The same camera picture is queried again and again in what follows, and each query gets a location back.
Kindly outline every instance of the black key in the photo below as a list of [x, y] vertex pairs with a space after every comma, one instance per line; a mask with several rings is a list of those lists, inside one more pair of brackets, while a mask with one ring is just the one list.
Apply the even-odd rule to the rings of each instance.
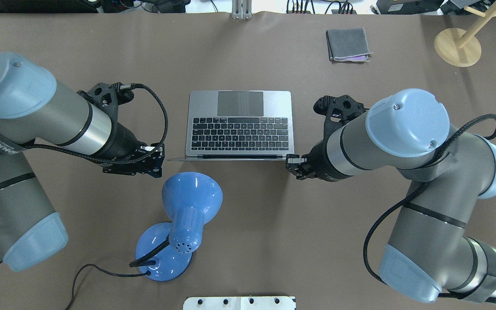
[[260, 122], [260, 119], [259, 118], [227, 118], [227, 122], [237, 122], [237, 123], [242, 123], [242, 122], [245, 122], [245, 123], [256, 123], [256, 122]]

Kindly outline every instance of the brown table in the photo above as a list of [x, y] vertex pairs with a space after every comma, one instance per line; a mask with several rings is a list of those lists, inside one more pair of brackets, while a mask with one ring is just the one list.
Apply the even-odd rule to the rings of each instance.
[[[258, 13], [250, 21], [230, 14], [10, 15], [0, 14], [0, 52], [15, 51], [49, 69], [73, 90], [98, 82], [144, 83], [170, 116], [167, 158], [184, 154], [191, 90], [289, 90], [297, 153], [322, 137], [313, 103], [325, 94], [349, 94], [372, 106], [405, 88], [429, 90], [451, 122], [496, 113], [496, 18], [477, 35], [480, 61], [469, 68], [435, 53], [439, 31], [467, 29], [474, 16], [312, 16]], [[364, 27], [371, 61], [331, 63], [325, 31]], [[148, 143], [160, 139], [163, 119], [141, 90], [120, 108], [120, 122]], [[492, 122], [471, 131], [488, 135]], [[56, 152], [27, 157], [55, 209], [69, 243], [20, 273], [0, 266], [0, 309], [62, 309], [79, 267], [96, 263], [136, 273], [127, 263], [142, 232], [168, 220], [163, 182], [199, 171], [223, 188], [223, 206], [205, 226], [202, 246], [179, 278], [159, 283], [98, 271], [79, 278], [74, 309], [180, 310], [191, 296], [290, 295], [298, 309], [496, 309], [456, 300], [419, 304], [374, 280], [362, 262], [366, 232], [403, 198], [408, 181], [392, 167], [338, 183], [297, 181], [274, 162], [166, 161], [164, 176], [103, 174], [97, 165]], [[378, 269], [395, 214], [376, 231], [370, 263]], [[480, 200], [467, 234], [496, 247], [496, 197]]]

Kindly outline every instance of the gray cloth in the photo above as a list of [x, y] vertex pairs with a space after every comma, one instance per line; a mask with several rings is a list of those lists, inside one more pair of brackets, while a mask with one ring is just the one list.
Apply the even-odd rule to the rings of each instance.
[[326, 41], [331, 61], [368, 61], [370, 51], [363, 28], [329, 29]]

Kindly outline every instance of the open laptop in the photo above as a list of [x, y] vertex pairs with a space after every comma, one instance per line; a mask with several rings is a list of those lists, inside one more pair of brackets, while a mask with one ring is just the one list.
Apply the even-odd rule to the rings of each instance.
[[194, 90], [185, 160], [284, 160], [294, 153], [292, 99], [279, 90]]

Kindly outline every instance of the wooden stand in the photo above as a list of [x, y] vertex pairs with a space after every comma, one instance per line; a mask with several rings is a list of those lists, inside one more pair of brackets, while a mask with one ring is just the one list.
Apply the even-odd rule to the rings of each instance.
[[464, 9], [480, 18], [468, 31], [459, 28], [445, 29], [438, 33], [434, 40], [435, 51], [439, 57], [457, 67], [470, 67], [480, 59], [482, 47], [474, 35], [496, 16], [496, 2], [486, 12], [468, 6]]

